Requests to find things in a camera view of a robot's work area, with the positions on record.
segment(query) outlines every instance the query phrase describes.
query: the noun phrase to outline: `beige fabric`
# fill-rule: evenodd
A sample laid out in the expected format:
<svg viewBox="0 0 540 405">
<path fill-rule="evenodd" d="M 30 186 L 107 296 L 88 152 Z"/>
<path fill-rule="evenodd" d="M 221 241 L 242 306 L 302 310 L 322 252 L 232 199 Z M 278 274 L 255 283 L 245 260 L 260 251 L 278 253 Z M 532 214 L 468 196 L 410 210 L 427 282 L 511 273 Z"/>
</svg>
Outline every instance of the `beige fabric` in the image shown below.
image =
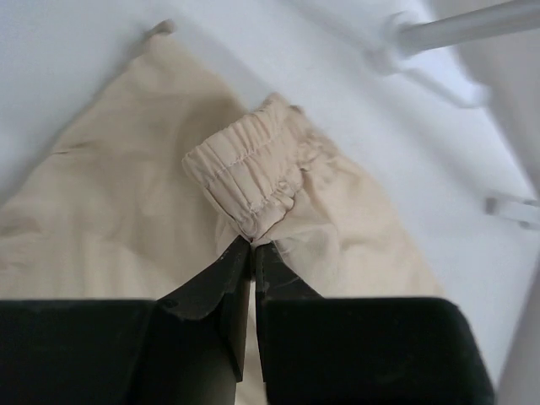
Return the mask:
<svg viewBox="0 0 540 405">
<path fill-rule="evenodd" d="M 299 108 L 275 94 L 245 115 L 154 35 L 0 210 L 0 296 L 159 298 L 239 233 L 322 294 L 440 294 L 376 182 Z M 252 304 L 237 403 L 258 405 Z"/>
</svg>

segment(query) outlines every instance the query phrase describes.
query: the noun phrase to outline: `beige cloth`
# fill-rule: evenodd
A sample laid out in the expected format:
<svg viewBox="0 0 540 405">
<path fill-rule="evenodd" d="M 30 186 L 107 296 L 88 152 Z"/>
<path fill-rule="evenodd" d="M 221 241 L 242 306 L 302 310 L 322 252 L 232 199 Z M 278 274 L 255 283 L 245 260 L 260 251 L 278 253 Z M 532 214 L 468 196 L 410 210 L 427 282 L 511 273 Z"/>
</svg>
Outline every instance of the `beige cloth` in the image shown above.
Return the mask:
<svg viewBox="0 0 540 405">
<path fill-rule="evenodd" d="M 0 296 L 159 298 L 239 233 L 325 295 L 440 294 L 376 182 L 298 107 L 245 113 L 153 35 L 0 210 Z M 237 403 L 258 405 L 250 317 Z"/>
</svg>

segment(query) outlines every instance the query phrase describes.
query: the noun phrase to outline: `garment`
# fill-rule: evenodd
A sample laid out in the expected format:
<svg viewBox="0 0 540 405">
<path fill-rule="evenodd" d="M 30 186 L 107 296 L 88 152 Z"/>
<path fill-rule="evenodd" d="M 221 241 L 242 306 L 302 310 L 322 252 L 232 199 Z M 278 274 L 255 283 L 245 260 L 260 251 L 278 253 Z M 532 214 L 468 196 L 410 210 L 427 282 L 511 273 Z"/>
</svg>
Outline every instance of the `garment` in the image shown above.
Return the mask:
<svg viewBox="0 0 540 405">
<path fill-rule="evenodd" d="M 375 180 L 299 107 L 272 94 L 246 114 L 164 31 L 0 209 L 0 297 L 157 299 L 238 234 L 323 295 L 441 294 Z M 250 311 L 237 403 L 260 404 Z"/>
</svg>

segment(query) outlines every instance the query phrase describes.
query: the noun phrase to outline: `wrinkled fabric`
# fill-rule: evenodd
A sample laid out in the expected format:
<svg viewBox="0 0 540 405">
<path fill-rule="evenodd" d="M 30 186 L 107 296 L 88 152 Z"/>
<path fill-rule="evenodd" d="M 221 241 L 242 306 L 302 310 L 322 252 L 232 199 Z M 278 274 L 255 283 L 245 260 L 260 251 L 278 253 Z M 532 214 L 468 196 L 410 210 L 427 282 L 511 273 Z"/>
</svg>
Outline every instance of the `wrinkled fabric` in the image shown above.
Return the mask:
<svg viewBox="0 0 540 405">
<path fill-rule="evenodd" d="M 441 294 L 376 181 L 299 107 L 246 114 L 154 31 L 0 209 L 0 296 L 158 299 L 237 235 L 275 241 L 323 295 Z M 251 300 L 237 403 L 265 402 Z"/>
</svg>

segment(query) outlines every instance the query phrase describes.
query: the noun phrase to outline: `metal pole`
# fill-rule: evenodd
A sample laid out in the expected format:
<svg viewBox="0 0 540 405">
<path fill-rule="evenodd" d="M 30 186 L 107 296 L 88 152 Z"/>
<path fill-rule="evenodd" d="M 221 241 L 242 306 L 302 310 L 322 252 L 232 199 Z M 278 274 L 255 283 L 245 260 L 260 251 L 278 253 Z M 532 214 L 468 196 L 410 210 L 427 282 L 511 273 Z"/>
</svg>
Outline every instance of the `metal pole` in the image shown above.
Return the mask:
<svg viewBox="0 0 540 405">
<path fill-rule="evenodd" d="M 515 0 L 400 31 L 404 56 L 421 51 L 540 28 L 540 1 Z"/>
</svg>

